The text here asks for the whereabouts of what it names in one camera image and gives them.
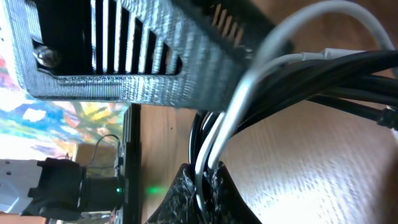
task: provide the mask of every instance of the wooden desk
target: wooden desk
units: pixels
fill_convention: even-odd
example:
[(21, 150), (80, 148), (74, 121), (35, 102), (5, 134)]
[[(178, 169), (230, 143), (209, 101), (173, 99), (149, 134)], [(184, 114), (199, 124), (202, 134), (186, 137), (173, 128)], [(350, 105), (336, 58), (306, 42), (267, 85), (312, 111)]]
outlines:
[(20, 217), (18, 214), (0, 213), (0, 223), (7, 224), (44, 224), (42, 217)]
[[(316, 2), (253, 1), (276, 23)], [(398, 2), (358, 2), (380, 19), (397, 43)], [(337, 14), (310, 22), (293, 42), (297, 52), (376, 49), (362, 25)], [(168, 188), (180, 164), (188, 161), (193, 115), (190, 110), (143, 106), (146, 186)], [(391, 223), (398, 214), (397, 152), (388, 129), (304, 101), (232, 138), (221, 160), (264, 223)], [(143, 221), (163, 197), (145, 196)]]

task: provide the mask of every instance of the green led light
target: green led light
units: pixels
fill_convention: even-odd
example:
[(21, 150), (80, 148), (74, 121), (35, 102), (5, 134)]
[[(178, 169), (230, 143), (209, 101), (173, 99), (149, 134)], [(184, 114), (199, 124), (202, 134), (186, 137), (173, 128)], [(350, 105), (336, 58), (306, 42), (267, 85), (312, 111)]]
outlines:
[(166, 194), (167, 188), (165, 188), (165, 187), (147, 187), (145, 189), (145, 193), (147, 195)]

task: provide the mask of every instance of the ventilation slot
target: ventilation slot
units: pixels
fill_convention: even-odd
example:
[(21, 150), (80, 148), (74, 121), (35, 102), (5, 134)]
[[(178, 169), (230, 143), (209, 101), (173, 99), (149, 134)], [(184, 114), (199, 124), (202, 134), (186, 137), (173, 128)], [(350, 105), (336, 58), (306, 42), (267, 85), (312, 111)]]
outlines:
[(233, 16), (228, 14), (227, 9), (223, 9), (222, 4), (210, 6), (210, 10), (205, 13), (213, 16), (212, 26), (222, 37), (232, 42), (234, 47), (240, 46), (244, 28), (234, 21)]
[(177, 75), (181, 58), (120, 1), (91, 0), (93, 73)]

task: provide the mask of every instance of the white cable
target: white cable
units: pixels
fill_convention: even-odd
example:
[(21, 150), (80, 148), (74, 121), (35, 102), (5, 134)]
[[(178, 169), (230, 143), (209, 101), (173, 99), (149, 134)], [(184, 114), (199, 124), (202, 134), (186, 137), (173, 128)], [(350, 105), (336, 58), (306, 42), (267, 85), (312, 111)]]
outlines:
[(335, 59), (344, 57), (347, 55), (358, 54), (364, 52), (363, 50), (347, 50), (347, 49), (331, 49), (325, 48), (321, 51), (321, 54), (324, 56), (324, 59)]
[(285, 55), (272, 60), (277, 55), (279, 49), (281, 49), (306, 22), (328, 12), (340, 12), (353, 16), (370, 30), (381, 49), (395, 49), (380, 22), (369, 11), (355, 3), (346, 1), (325, 1), (312, 4), (292, 14), (268, 35), (261, 45), (252, 67), (244, 74), (243, 78), (238, 83), (231, 103), (228, 106), (225, 119), (221, 124), (217, 139), (213, 145), (213, 149), (210, 152), (208, 161), (208, 167), (210, 169), (216, 168), (218, 157), (222, 153), (234, 130), (238, 127), (241, 118), (251, 103), (257, 84), (268, 76), (270, 69), (289, 61), (285, 57), (295, 55)]
[(214, 140), (216, 139), (216, 135), (218, 134), (218, 128), (224, 118), (225, 113), (220, 113), (213, 127), (210, 129), (209, 134), (207, 135), (205, 141), (203, 142), (199, 155), (195, 165), (195, 186), (197, 188), (197, 202), (199, 209), (201, 211), (202, 217), (206, 223), (208, 223), (207, 215), (206, 215), (206, 205), (205, 205), (205, 196), (203, 195), (203, 170), (206, 165), (206, 158), (211, 150), (211, 146), (213, 145)]
[(308, 21), (329, 12), (347, 14), (362, 23), (383, 50), (395, 50), (380, 22), (364, 7), (348, 1), (323, 1), (304, 7), (280, 23), (262, 42), (253, 65), (261, 66), (276, 57), (278, 51)]
[[(261, 68), (255, 68), (249, 70), (249, 73), (253, 74), (261, 74), (261, 80), (265, 78), (268, 74), (272, 73), (274, 69), (277, 69), (279, 66), (291, 63), (291, 62), (299, 62), (303, 59), (302, 54), (290, 54), (284, 55), (277, 59), (272, 60), (268, 64), (264, 65)], [(231, 102), (229, 103), (228, 110), (225, 114), (225, 119), (221, 124), (220, 131), (217, 135), (217, 139), (213, 145), (213, 149), (210, 152), (208, 167), (210, 169), (215, 169), (218, 156), (221, 154), (225, 144), (231, 137), (233, 131), (238, 126), (247, 106), (251, 103), (251, 98), (255, 93), (256, 89), (252, 87), (252, 80), (247, 80), (243, 78), (236, 87), (236, 91), (232, 97)]]

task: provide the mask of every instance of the textured plastic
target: textured plastic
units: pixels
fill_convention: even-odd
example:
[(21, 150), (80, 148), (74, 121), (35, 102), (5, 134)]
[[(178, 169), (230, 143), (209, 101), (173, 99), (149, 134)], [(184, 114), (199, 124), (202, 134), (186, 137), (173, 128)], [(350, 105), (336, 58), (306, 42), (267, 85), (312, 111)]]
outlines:
[[(226, 4), (222, 1), (205, 1), (199, 4), (196, 0), (121, 0), (116, 5), (115, 21), (108, 20), (116, 24), (104, 26), (103, 29), (104, 37), (108, 36), (106, 31), (114, 33), (115, 41), (111, 42), (109, 39), (107, 42), (106, 38), (106, 41), (103, 39), (103, 43), (92, 43), (93, 50), (96, 50), (98, 45), (103, 46), (102, 54), (96, 54), (104, 55), (103, 66), (109, 65), (108, 45), (114, 45), (111, 48), (114, 50), (114, 72), (110, 73), (104, 68), (106, 75), (98, 72), (88, 72), (86, 75), (60, 75), (38, 67), (32, 54), (32, 41), (43, 41), (35, 3), (25, 0), (0, 2), (8, 21), (8, 27), (5, 29), (10, 31), (6, 38), (9, 38), (14, 49), (13, 56), (7, 61), (15, 65), (15, 73), (21, 87), (40, 100), (128, 101), (178, 108), (222, 110), (227, 107), (259, 41), (273, 28), (249, 1), (234, 1), (242, 5), (240, 8), (245, 12), (237, 14), (236, 8), (240, 5), (231, 8), (231, 3)], [(95, 0), (90, 2), (91, 6), (96, 5)], [(214, 19), (213, 13), (218, 5), (221, 9), (218, 17)], [(121, 44), (118, 29), (125, 26), (120, 21), (122, 8), (128, 10), (131, 18), (135, 17), (142, 22), (141, 51), (138, 60), (140, 65), (137, 73), (118, 69), (120, 60), (125, 60), (128, 64), (130, 59), (128, 53), (126, 57), (118, 57), (122, 55), (118, 52)], [(109, 16), (108, 13), (109, 11), (104, 13), (103, 17)], [(237, 22), (236, 28), (233, 28), (234, 21)], [(108, 30), (109, 27), (115, 27), (115, 30)], [(172, 59), (181, 59), (180, 70), (177, 65), (168, 64), (170, 70), (175, 71), (177, 75), (158, 75), (157, 72), (150, 74), (144, 69), (145, 65), (142, 62), (145, 58), (153, 58), (152, 69), (155, 71), (157, 69), (154, 67), (160, 60), (160, 44), (155, 45), (153, 55), (146, 52), (149, 32), (153, 32), (158, 41), (170, 47)], [(129, 44), (131, 43), (127, 43), (127, 49), (131, 48)], [(96, 67), (95, 59), (93, 54), (92, 62), (88, 63), (92, 64), (93, 69), (100, 69)]]

